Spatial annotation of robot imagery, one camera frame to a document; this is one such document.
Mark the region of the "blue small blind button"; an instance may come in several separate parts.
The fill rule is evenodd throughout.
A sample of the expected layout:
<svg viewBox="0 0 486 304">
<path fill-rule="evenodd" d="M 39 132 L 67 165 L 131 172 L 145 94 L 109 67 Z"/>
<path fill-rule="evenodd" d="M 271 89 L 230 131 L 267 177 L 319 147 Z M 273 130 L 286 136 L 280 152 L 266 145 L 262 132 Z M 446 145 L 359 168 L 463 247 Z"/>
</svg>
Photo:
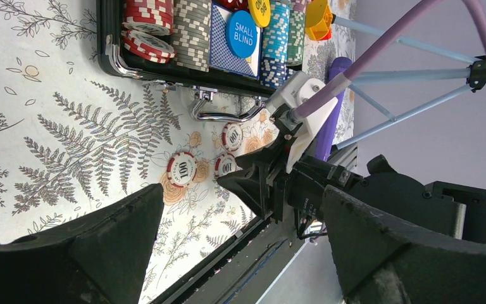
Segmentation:
<svg viewBox="0 0 486 304">
<path fill-rule="evenodd" d="M 256 24 L 246 11 L 232 13 L 226 25 L 225 36 L 232 54 L 238 58 L 250 57 L 257 45 Z"/>
</svg>

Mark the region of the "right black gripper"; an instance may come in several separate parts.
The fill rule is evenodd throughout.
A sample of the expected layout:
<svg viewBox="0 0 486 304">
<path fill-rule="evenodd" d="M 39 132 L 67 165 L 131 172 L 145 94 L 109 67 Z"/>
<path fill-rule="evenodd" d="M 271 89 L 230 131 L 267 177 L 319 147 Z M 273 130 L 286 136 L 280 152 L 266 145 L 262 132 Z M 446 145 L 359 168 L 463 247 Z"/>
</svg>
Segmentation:
<svg viewBox="0 0 486 304">
<path fill-rule="evenodd" d="M 463 236 L 466 207 L 434 194 L 417 180 L 395 171 L 379 155 L 367 177 L 343 166 L 303 155 L 290 172 L 287 160 L 294 141 L 278 138 L 269 145 L 235 159 L 239 170 L 218 178 L 262 219 L 284 219 L 284 207 L 295 220 L 323 218 L 323 193 L 332 186 L 344 193 L 415 225 L 456 239 Z"/>
</svg>

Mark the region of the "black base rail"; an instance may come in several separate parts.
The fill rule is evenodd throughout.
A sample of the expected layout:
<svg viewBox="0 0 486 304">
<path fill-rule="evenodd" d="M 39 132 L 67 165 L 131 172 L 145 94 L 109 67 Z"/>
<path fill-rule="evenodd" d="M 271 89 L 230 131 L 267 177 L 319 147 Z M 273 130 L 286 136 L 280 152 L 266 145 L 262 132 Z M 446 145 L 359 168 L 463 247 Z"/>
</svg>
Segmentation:
<svg viewBox="0 0 486 304">
<path fill-rule="evenodd" d="M 288 205 L 282 221 L 255 214 L 247 225 L 158 296 L 156 303 L 252 303 L 254 294 L 272 283 L 308 238 L 305 230 L 315 218 L 296 221 L 294 215 Z"/>
</svg>

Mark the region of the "black poker case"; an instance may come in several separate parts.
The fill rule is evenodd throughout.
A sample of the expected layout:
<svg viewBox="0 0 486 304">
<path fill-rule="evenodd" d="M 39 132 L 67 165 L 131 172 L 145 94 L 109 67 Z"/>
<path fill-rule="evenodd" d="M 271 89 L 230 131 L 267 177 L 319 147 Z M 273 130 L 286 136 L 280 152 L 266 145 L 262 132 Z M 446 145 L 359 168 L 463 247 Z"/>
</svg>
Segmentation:
<svg viewBox="0 0 486 304">
<path fill-rule="evenodd" d="M 113 76 L 191 87 L 196 120 L 250 120 L 301 67 L 304 1 L 270 1 L 270 23 L 256 25 L 257 45 L 248 58 L 234 56 L 225 36 L 232 13 L 250 14 L 247 1 L 172 1 L 173 32 L 162 37 L 176 52 L 168 63 L 147 61 L 122 46 L 124 2 L 96 3 L 100 67 Z"/>
</svg>

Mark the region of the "falling red poker chip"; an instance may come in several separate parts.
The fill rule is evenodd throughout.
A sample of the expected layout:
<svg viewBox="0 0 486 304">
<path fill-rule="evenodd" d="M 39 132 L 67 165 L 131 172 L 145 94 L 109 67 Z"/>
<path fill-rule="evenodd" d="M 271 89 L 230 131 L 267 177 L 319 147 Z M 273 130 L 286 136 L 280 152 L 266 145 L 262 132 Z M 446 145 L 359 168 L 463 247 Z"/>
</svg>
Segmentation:
<svg viewBox="0 0 486 304">
<path fill-rule="evenodd" d="M 243 142 L 244 136 L 239 123 L 227 123 L 221 133 L 221 143 L 226 151 L 237 151 Z"/>
</svg>

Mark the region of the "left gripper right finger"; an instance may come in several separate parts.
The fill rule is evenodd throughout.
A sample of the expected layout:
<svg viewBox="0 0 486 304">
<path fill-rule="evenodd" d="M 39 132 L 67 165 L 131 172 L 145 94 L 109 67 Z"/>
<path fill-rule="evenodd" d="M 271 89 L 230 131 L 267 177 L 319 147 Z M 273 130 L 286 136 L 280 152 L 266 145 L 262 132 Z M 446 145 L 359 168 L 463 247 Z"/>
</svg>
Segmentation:
<svg viewBox="0 0 486 304">
<path fill-rule="evenodd" d="M 486 303 L 486 244 L 417 226 L 332 186 L 321 209 L 347 303 Z"/>
</svg>

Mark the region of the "floral table mat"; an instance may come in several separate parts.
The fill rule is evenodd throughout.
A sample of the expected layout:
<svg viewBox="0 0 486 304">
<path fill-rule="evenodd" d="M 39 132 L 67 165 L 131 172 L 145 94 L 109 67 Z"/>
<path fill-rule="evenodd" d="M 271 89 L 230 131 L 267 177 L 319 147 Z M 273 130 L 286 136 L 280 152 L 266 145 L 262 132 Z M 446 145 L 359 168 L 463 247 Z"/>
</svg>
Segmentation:
<svg viewBox="0 0 486 304">
<path fill-rule="evenodd" d="M 96 16 L 95 1 L 0 1 L 0 243 L 161 183 L 149 303 L 254 215 L 215 181 L 223 124 L 191 119 L 187 89 L 102 71 Z M 166 168 L 184 151 L 197 171 L 175 187 Z"/>
</svg>

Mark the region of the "yellow big blind button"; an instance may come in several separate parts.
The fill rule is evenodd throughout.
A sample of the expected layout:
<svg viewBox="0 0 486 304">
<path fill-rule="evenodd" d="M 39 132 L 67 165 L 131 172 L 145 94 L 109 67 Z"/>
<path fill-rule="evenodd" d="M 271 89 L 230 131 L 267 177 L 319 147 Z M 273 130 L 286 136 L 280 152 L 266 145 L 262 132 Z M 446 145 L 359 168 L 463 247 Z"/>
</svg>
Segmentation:
<svg viewBox="0 0 486 304">
<path fill-rule="evenodd" d="M 260 28 L 267 27 L 271 20 L 271 6 L 269 0 L 248 0 L 249 12 Z"/>
</svg>

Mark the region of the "single red poker chip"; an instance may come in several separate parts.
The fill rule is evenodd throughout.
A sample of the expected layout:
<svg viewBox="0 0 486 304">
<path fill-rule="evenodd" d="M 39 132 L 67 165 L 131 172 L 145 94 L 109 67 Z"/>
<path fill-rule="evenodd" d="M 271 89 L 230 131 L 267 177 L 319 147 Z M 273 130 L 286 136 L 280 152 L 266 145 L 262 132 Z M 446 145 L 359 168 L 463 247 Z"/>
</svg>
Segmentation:
<svg viewBox="0 0 486 304">
<path fill-rule="evenodd" d="M 172 155 L 166 168 L 166 176 L 175 187 L 186 187 L 194 179 L 197 164 L 194 155 L 184 151 Z"/>
</svg>

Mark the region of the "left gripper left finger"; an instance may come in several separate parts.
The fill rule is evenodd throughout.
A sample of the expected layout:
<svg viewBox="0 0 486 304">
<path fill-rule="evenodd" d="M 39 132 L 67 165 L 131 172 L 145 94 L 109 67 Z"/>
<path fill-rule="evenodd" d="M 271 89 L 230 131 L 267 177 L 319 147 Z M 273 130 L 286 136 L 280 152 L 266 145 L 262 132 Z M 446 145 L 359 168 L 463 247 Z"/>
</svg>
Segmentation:
<svg viewBox="0 0 486 304">
<path fill-rule="evenodd" d="M 163 188 L 151 184 L 0 244 L 0 303 L 137 303 L 162 213 Z"/>
</svg>

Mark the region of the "yellow block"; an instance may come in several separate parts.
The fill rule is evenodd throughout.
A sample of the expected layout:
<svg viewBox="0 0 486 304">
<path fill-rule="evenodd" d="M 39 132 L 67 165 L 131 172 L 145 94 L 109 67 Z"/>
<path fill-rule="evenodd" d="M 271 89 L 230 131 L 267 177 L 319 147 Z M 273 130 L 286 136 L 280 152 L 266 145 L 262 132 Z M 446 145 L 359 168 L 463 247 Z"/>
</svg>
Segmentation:
<svg viewBox="0 0 486 304">
<path fill-rule="evenodd" d="M 327 0 L 314 0 L 306 5 L 305 33 L 312 41 L 325 41 L 332 37 L 331 24 L 335 15 Z"/>
</svg>

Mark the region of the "row of red poker chips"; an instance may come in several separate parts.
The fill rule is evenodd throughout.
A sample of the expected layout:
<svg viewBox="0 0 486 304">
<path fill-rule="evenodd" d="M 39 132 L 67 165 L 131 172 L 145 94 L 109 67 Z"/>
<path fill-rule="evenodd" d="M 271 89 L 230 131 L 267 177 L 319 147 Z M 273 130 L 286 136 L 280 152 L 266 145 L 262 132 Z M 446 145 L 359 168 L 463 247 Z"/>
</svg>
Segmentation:
<svg viewBox="0 0 486 304">
<path fill-rule="evenodd" d="M 168 63 L 175 57 L 174 48 L 162 39 L 173 32 L 172 1 L 126 0 L 121 25 L 122 46 L 132 54 L 153 63 Z"/>
</svg>

